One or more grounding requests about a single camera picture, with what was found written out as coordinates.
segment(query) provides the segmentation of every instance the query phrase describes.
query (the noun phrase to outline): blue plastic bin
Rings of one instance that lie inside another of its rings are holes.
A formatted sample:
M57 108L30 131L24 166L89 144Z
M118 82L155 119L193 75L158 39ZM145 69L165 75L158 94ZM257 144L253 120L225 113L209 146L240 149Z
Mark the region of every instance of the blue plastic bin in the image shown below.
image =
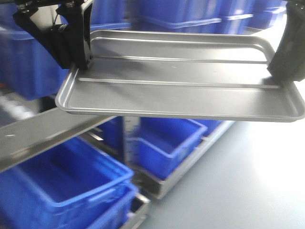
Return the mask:
M253 12L263 12L270 8L277 8L283 6L282 0L255 0Z
M222 0L140 0L140 16L178 23L216 18Z
M166 179L199 145L207 128L191 119L141 118L136 163Z
M74 138L0 174L16 229L83 229L124 195L132 171Z
M160 21L149 17L141 17L141 19L140 29L142 31L162 32L214 33L216 24L221 22L220 18L177 23Z
M212 119L194 119L194 121L199 122L208 128L207 131L204 133L204 136L210 135L223 122L221 120Z
M126 0L96 0L94 1L91 24L106 24L123 22Z
M57 93L65 75L44 47L25 31L0 28L3 82L28 100Z
M0 4L0 27L22 31L23 29L16 25L13 19L13 14L17 11L17 5L15 3Z
M122 117L116 117L102 125L98 126L102 130L100 137L108 146L122 152L123 149L123 131Z
M243 34L249 23L252 14L227 16L216 27L215 33L222 34Z
M259 13L254 13L253 18L250 19L248 27L267 29L280 21L286 12L286 7L279 7L266 10Z
M219 14L223 16L234 16L251 14L255 0L224 0Z
M132 200L137 192L138 189L134 185L126 186L123 197L86 229L118 229L121 227L128 220L127 214L130 212Z

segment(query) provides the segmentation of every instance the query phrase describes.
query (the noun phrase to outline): metal shelf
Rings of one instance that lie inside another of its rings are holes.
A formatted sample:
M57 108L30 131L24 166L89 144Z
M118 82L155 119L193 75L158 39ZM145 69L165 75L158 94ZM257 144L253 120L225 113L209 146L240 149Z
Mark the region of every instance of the metal shelf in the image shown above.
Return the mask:
M166 179L160 180L148 171L135 167L137 176L135 182L140 182L141 187L154 198L162 199L171 188L184 176L184 174L201 158L203 154L223 135L234 123L225 121L215 129L203 142L180 164L180 166Z
M112 118L69 114L54 108L0 127L0 172Z

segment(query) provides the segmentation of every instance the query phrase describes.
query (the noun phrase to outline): metal tray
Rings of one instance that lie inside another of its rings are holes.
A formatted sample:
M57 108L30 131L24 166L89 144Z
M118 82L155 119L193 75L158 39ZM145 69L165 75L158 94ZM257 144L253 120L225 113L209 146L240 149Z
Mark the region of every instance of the metal tray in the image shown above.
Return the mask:
M69 113L292 122L305 115L293 82L274 82L261 38L94 31L94 63L72 67L57 98Z

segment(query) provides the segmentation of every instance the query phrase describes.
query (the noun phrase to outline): metal rack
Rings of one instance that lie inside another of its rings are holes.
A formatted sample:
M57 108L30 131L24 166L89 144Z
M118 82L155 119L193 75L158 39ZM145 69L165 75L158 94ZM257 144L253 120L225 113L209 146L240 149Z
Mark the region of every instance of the metal rack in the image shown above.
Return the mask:
M54 108L0 127L0 172L112 118L74 115Z

